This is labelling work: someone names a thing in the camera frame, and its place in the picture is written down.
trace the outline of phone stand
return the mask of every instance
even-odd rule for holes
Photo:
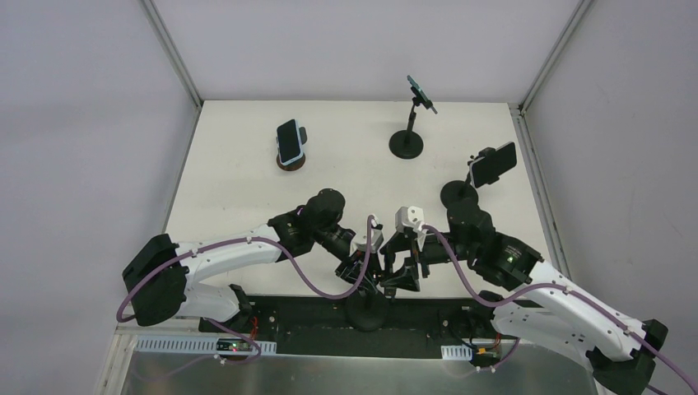
[[[475,203],[477,203],[479,199],[477,191],[470,184],[470,174],[468,174],[465,181],[455,179],[444,185],[441,189],[440,198],[441,204],[443,204],[444,207],[448,207],[451,203],[463,199],[472,199]]]
[[[298,128],[298,132],[300,134],[300,144],[303,145],[308,141],[308,133],[303,127]],[[303,167],[303,165],[305,165],[305,153],[303,153],[303,156],[297,160],[294,160],[292,163],[282,165],[281,154],[277,152],[277,166],[279,166],[279,169],[284,171],[296,171]]]
[[[412,109],[410,110],[410,118],[407,121],[407,129],[395,132],[390,138],[390,152],[400,159],[414,159],[424,150],[424,141],[422,141],[420,135],[412,130],[416,119],[414,109],[420,104],[421,101],[416,97],[412,99]]]

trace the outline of phone screen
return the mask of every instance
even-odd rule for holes
[[[497,177],[512,170],[515,166],[516,145],[513,142],[508,142],[490,155],[470,164],[472,186],[480,188],[482,185],[493,183]]]
[[[295,119],[277,128],[277,142],[279,144],[279,159],[281,163],[285,163],[300,156],[300,140],[298,138],[298,126],[295,123]]]

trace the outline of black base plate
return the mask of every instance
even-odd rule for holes
[[[405,142],[405,137],[408,133],[410,135],[410,141]],[[390,152],[400,159],[414,159],[418,157],[422,150],[424,150],[424,141],[421,140],[421,136],[414,133],[408,132],[407,130],[401,130],[395,132],[390,138]]]
[[[454,321],[471,299],[395,299],[389,301],[383,327],[361,332],[347,321],[344,300],[299,296],[249,296],[258,319],[258,340],[277,343],[278,354],[302,356],[364,356],[380,358],[441,358],[441,346],[461,344],[443,322]],[[515,302],[533,307],[529,300]],[[242,328],[249,333],[252,323]],[[210,328],[202,332],[221,332]],[[467,332],[461,336],[468,338]],[[495,338],[496,333],[477,337]]]
[[[451,203],[465,198],[470,198],[474,200],[475,203],[477,203],[478,200],[475,188],[473,188],[471,184],[458,179],[444,185],[441,189],[440,197],[441,204],[443,204],[444,207],[448,207]]]
[[[303,154],[303,156],[299,160],[291,163],[288,166],[282,165],[282,160],[279,157],[279,155],[277,154],[277,166],[279,166],[279,169],[281,169],[281,170],[296,171],[296,170],[300,169],[301,167],[303,167],[303,165],[305,165],[305,154]]]
[[[373,332],[382,327],[388,317],[390,305],[381,293],[362,295],[354,292],[347,297],[346,303],[347,321],[362,332]]]

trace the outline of metal frame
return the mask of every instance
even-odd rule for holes
[[[172,36],[170,36],[170,32],[167,30],[165,22],[157,11],[157,6],[153,0],[138,0],[138,2],[141,3],[143,13],[146,14],[146,18],[148,18],[157,40],[160,41],[162,49],[170,60],[174,72],[177,74],[177,77],[179,77],[179,80],[182,81],[184,89],[187,91],[196,108],[201,111],[203,99],[201,95],[199,95],[196,85],[194,85],[192,76],[189,75],[189,71],[186,66],[184,66],[184,60],[182,60],[182,56],[179,54],[175,42],[172,40]]]
[[[557,224],[552,214],[545,177],[542,172],[540,161],[538,160],[533,140],[528,132],[526,119],[519,111],[517,105],[510,105],[510,110],[511,118],[514,121],[514,129],[516,129],[516,136],[519,138],[519,144],[521,146],[523,163],[526,165],[528,180],[531,183],[531,189],[535,192],[533,199],[536,201],[538,215],[541,217],[541,225],[548,245],[550,259],[557,270],[567,278],[572,279],[570,276],[570,267],[565,258],[565,250],[562,248],[560,234],[557,233]]]
[[[552,46],[552,51],[547,55],[541,70],[538,72],[536,79],[533,80],[531,87],[528,88],[528,92],[526,92],[526,96],[523,98],[523,101],[519,106],[521,114],[524,116],[528,111],[528,107],[530,107],[531,103],[536,99],[536,95],[541,90],[543,83],[551,75],[552,69],[560,59],[560,55],[567,47],[572,35],[577,31],[579,23],[581,23],[582,19],[587,14],[587,11],[595,2],[596,0],[579,0],[577,3],[577,7],[572,12],[572,16],[570,16],[570,19],[565,24],[565,28],[562,30],[562,33],[555,42],[555,45]]]
[[[198,125],[198,120],[201,116],[203,99],[199,95],[196,85],[189,74],[186,66],[184,65],[184,60],[182,60],[179,51],[177,50],[175,43],[172,40],[170,32],[167,30],[164,21],[160,13],[157,10],[157,6],[154,0],[138,0],[142,6],[142,10],[146,15],[146,18],[153,28],[154,34],[156,35],[158,41],[161,43],[165,54],[167,55],[174,72],[177,77],[181,80],[184,89],[187,91],[190,99],[192,100],[196,108],[196,117],[192,127],[192,133],[188,141],[186,152],[184,153],[184,158],[182,160],[182,165],[179,169],[179,174],[177,177],[176,184],[174,186],[174,192],[172,198],[168,201],[167,216],[165,218],[165,223],[163,224],[163,231],[167,226],[167,222],[170,219],[170,213],[175,202],[175,196],[177,189],[179,188],[179,182],[182,178],[182,173],[184,172],[184,167],[186,166],[187,157],[189,154],[189,149],[191,148],[193,142],[194,132]],[[541,223],[543,226],[543,233],[546,237],[546,241],[550,246],[551,260],[557,265],[557,269],[571,279],[570,270],[568,263],[565,258],[565,253],[562,248],[561,238],[557,232],[557,227],[555,219],[552,214],[552,209],[550,205],[550,200],[547,195],[547,185],[545,181],[544,174],[540,165],[540,160],[537,157],[535,144],[528,131],[528,126],[526,124],[526,114],[528,108],[531,106],[532,102],[535,100],[538,92],[541,90],[542,85],[545,83],[547,78],[551,75],[553,68],[555,67],[557,61],[559,60],[561,54],[565,50],[567,44],[570,42],[571,37],[577,31],[579,23],[582,21],[585,15],[587,15],[591,6],[595,3],[595,0],[579,0],[577,7],[575,8],[572,16],[567,21],[564,30],[561,32],[560,37],[555,42],[552,51],[548,54],[547,59],[541,70],[538,72],[533,84],[528,89],[526,96],[520,104],[510,104],[511,117],[514,121],[514,128],[516,130],[517,137],[519,139],[519,144],[521,145],[523,161],[526,165],[526,170],[531,182],[531,187],[535,191],[534,198],[538,208],[538,213],[541,217]],[[116,327],[114,332],[114,337],[112,339],[111,347],[109,348],[109,354],[107,355],[105,367],[100,375],[100,380],[97,382],[97,387],[95,388],[95,393],[99,395],[120,395],[123,390],[123,384],[125,382],[128,367],[133,355],[134,348],[137,344],[137,338],[141,334],[147,335],[183,335],[188,337],[200,337],[208,336],[206,333],[198,332],[198,320],[195,319],[171,319],[160,325],[150,328],[140,328],[133,323],[120,324]],[[596,383],[597,392],[600,395],[606,394],[605,388],[601,387]]]
[[[194,141],[194,133],[196,132],[198,120],[201,118],[202,110],[202,106],[197,106],[196,116],[194,116],[194,122],[192,124],[192,132],[189,135],[189,141],[187,142],[187,149],[184,151],[182,165],[179,167],[179,172],[177,173],[177,181],[174,183],[174,191],[172,191],[172,197],[170,198],[170,200],[167,201],[167,214],[165,214],[165,222],[162,224],[162,233],[165,233],[165,231],[167,230],[167,224],[170,222],[170,215],[172,215],[172,207],[175,206],[175,198],[177,197],[177,191],[179,190],[179,183],[182,181],[182,174],[184,174],[184,167],[187,165],[187,158],[189,158],[189,150],[191,150],[192,148],[192,143]]]

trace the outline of round stand base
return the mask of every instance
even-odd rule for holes
[[[347,297],[347,320],[362,332],[372,332],[383,326],[388,317],[388,299],[381,293],[356,291]]]
[[[477,191],[471,184],[461,180],[454,180],[441,189],[441,204],[448,207],[451,203],[470,198],[477,203]]]
[[[405,142],[405,137],[407,137],[408,133],[412,135],[410,135],[410,141]],[[390,152],[400,159],[414,159],[424,150],[424,142],[421,140],[421,136],[407,130],[395,132],[390,138],[389,146]]]
[[[284,170],[284,171],[296,171],[303,167],[305,165],[305,154],[297,161],[291,163],[288,166],[282,165],[282,160],[279,158],[279,155],[277,154],[277,166],[279,166],[279,169]]]

